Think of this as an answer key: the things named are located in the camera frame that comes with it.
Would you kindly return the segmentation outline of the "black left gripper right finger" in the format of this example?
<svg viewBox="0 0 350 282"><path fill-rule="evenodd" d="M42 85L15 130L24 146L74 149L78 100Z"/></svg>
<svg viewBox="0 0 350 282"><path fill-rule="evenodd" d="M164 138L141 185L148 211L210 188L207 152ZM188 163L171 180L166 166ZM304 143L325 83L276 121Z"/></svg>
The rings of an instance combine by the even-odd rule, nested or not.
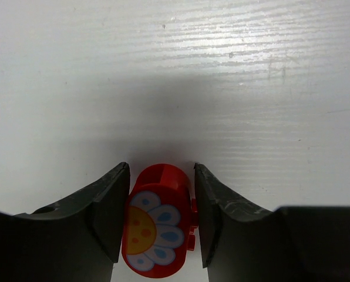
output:
<svg viewBox="0 0 350 282"><path fill-rule="evenodd" d="M210 281L350 281L350 207L269 211L194 166L203 267Z"/></svg>

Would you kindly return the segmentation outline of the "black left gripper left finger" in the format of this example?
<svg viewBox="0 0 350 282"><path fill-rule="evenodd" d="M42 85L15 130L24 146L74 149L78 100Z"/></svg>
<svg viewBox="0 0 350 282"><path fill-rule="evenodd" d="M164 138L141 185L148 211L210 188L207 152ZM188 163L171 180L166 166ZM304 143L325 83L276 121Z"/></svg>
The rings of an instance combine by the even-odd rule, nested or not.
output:
<svg viewBox="0 0 350 282"><path fill-rule="evenodd" d="M0 212L0 281L110 281L129 189L122 162L31 214Z"/></svg>

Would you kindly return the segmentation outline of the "red flower lego piece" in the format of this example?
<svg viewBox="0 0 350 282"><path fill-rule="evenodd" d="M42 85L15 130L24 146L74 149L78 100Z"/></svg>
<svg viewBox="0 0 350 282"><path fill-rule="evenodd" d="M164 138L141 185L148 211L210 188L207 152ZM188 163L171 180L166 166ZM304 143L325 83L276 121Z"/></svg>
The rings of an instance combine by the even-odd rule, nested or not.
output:
<svg viewBox="0 0 350 282"><path fill-rule="evenodd" d="M172 276L194 251L197 228L197 202L185 172L171 164L149 166L125 204L123 259L143 277Z"/></svg>

